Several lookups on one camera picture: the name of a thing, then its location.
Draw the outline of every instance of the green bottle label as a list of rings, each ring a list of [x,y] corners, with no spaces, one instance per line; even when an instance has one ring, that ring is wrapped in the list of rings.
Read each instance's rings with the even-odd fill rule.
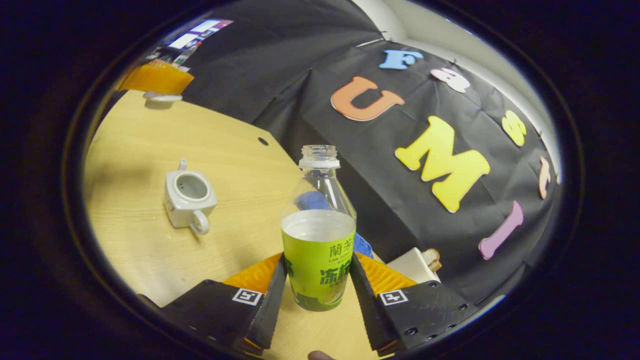
[[[307,212],[315,213],[311,213],[311,221],[303,220],[304,224],[298,223],[298,231],[286,226],[287,219],[283,221],[282,240],[287,273],[294,298],[300,307],[311,311],[331,310],[340,304],[349,275],[355,238],[355,221],[348,215],[336,211],[329,211],[332,214],[326,214],[327,210],[301,211],[293,217],[297,220],[304,219],[305,214],[301,213]],[[318,218],[324,218],[323,221],[333,220],[333,222],[323,224],[322,221],[317,221]],[[314,226],[323,229],[325,236],[340,233],[344,235],[345,229],[353,230],[331,241],[302,240],[285,231],[289,228],[290,233],[300,233],[300,237],[309,238],[308,231],[312,231]]]

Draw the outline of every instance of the orange object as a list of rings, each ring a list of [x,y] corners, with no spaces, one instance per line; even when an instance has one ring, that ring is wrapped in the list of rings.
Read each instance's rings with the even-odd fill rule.
[[[269,289],[271,277],[276,270],[281,255],[282,253],[278,253],[259,263],[253,264],[222,283],[235,286],[236,288],[259,291],[266,294]]]
[[[369,280],[369,284],[371,284],[375,296],[378,296],[379,293],[403,289],[417,284],[417,282],[403,274],[366,255],[356,252],[356,256],[358,256],[358,260],[360,260],[360,264],[365,274],[367,274],[367,279]]]
[[[331,105],[339,113],[351,120],[369,121],[380,116],[393,105],[404,104],[404,100],[400,96],[387,90],[382,90],[382,97],[364,109],[356,108],[351,103],[356,96],[367,90],[377,88],[378,86],[373,81],[355,76],[350,83],[339,88],[331,95]]]
[[[118,89],[180,95],[193,79],[193,75],[176,69],[169,63],[152,60],[135,68]]]

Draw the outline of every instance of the plastic bottle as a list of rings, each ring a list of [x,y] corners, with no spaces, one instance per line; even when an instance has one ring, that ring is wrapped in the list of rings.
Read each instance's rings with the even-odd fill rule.
[[[174,66],[182,65],[182,63],[184,63],[189,58],[189,56],[193,55],[193,53],[195,53],[196,50],[198,50],[198,46],[200,45],[202,45],[201,41],[197,42],[194,46],[190,47],[187,51],[180,54],[180,56],[178,56],[173,62],[173,65]]]
[[[282,213],[282,241],[296,303],[327,311],[342,301],[356,230],[356,211],[336,178],[332,145],[306,145],[302,179]]]

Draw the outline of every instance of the wooden table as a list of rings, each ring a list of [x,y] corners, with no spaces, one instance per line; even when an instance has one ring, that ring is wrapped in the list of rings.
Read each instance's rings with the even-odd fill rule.
[[[224,281],[282,251],[280,211],[300,171],[267,132],[186,102],[144,106],[130,90],[107,114],[89,148],[84,196],[96,239],[135,293],[165,306],[204,279]],[[262,138],[269,145],[263,145]],[[175,229],[163,208],[164,175],[180,158],[203,172],[218,197],[211,231]],[[266,359],[377,359],[351,279],[342,304],[324,313],[298,307],[289,280]]]

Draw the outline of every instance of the black cloth backdrop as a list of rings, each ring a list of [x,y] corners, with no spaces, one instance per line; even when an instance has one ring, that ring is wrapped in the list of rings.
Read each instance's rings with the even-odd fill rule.
[[[185,64],[195,80],[186,101],[268,130],[297,161],[310,143],[336,145],[338,177],[358,211],[358,232],[386,262],[412,247],[435,248],[443,264],[438,275],[475,304],[508,292],[535,265],[548,241],[547,223],[559,194],[553,166],[545,200],[538,193],[540,156],[550,159],[527,117],[494,87],[473,73],[424,51],[379,40],[371,20],[347,1],[240,1],[215,16],[234,20],[207,39]],[[406,70],[381,69],[384,50],[418,51]],[[448,68],[471,86],[464,94],[430,75]],[[331,95],[353,76],[378,85],[354,99],[366,107],[388,90],[402,97],[379,117],[358,122],[332,108]],[[501,126],[506,110],[527,127],[516,146]],[[454,154],[479,151],[491,166],[449,213],[420,179],[396,157],[440,117],[455,130]],[[478,243],[511,213],[517,200],[524,222],[484,260]]]

